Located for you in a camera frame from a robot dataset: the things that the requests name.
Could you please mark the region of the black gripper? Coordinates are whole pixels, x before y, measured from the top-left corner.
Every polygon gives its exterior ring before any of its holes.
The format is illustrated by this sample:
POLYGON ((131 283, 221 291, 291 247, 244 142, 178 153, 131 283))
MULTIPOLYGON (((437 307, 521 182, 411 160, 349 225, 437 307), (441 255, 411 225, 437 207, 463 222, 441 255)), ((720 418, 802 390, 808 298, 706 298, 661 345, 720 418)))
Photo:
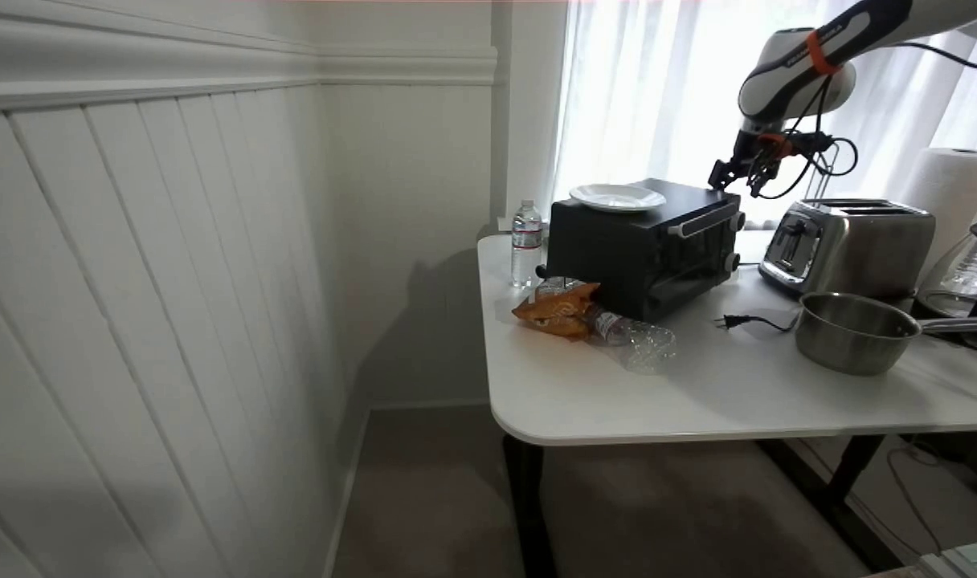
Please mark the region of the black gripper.
POLYGON ((741 180, 750 185, 750 196, 757 199, 761 190, 779 178, 780 160, 791 153, 791 142, 774 131, 774 134, 757 134, 757 131, 738 131, 732 146, 732 156, 715 160, 706 185, 723 192, 730 180, 741 180))

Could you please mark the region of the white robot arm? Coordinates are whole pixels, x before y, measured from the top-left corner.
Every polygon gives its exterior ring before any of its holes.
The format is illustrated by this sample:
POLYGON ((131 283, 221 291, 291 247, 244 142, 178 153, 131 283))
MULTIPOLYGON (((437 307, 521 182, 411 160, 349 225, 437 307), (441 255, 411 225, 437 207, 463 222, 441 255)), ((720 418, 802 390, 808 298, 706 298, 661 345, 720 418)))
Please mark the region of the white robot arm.
POLYGON ((757 196, 784 156, 815 160, 832 134, 798 131, 791 118, 842 106, 855 88, 851 59, 951 30, 977 34, 977 0, 855 0, 822 27, 772 31, 736 95, 732 153, 715 164, 706 185, 745 180, 757 196))

